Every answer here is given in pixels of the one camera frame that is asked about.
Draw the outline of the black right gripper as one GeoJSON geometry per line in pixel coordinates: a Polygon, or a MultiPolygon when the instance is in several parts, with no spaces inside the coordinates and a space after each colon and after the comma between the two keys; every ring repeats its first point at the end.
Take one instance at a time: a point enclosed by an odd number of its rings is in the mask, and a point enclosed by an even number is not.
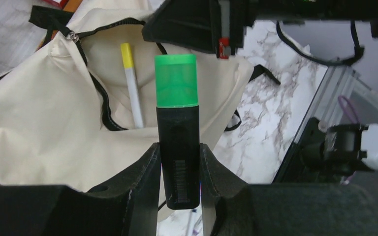
{"type": "Polygon", "coordinates": [[[227,59],[243,47],[245,28],[255,20],[370,22],[376,38],[378,0],[165,0],[142,35],[227,59]]]}

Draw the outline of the beige canvas backpack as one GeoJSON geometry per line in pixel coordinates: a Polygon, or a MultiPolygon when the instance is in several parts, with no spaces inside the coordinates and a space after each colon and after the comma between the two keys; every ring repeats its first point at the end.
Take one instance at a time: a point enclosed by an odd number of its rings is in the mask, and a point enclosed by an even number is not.
{"type": "Polygon", "coordinates": [[[155,57],[194,54],[200,139],[214,148],[253,72],[247,60],[143,40],[146,0],[85,3],[43,48],[0,79],[0,185],[86,191],[158,141],[155,57]],[[135,128],[120,45],[131,46],[144,127],[135,128]]]}

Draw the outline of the green-capped marker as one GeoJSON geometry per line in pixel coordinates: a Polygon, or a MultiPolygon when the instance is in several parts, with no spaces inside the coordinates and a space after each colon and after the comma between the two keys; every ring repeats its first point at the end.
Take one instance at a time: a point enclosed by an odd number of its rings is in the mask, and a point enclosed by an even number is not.
{"type": "Polygon", "coordinates": [[[157,126],[166,205],[200,203],[200,123],[194,54],[155,57],[157,126]]]}

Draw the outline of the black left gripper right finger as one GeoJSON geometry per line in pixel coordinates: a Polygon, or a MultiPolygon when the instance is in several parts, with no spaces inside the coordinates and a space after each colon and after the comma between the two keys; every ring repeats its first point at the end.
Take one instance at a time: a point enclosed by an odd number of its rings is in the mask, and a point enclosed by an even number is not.
{"type": "Polygon", "coordinates": [[[378,236],[378,201],[357,185],[248,184],[200,146],[206,236],[378,236]]]}

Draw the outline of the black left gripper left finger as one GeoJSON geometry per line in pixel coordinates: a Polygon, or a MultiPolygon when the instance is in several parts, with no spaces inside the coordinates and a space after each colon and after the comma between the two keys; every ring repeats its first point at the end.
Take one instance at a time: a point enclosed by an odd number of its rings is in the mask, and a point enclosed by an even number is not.
{"type": "Polygon", "coordinates": [[[154,236],[160,187],[159,145],[91,188],[0,186],[0,236],[154,236]]]}

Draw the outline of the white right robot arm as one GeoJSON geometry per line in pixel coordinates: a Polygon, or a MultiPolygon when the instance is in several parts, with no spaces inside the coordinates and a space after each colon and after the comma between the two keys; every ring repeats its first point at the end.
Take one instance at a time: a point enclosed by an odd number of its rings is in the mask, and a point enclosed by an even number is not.
{"type": "Polygon", "coordinates": [[[216,144],[218,161],[247,183],[348,183],[378,170],[378,124],[350,104],[360,87],[352,65],[364,48],[357,21],[378,37],[378,0],[167,0],[142,30],[144,40],[247,60],[253,72],[216,144]],[[311,56],[281,29],[304,20],[348,21],[354,54],[311,56]]]}

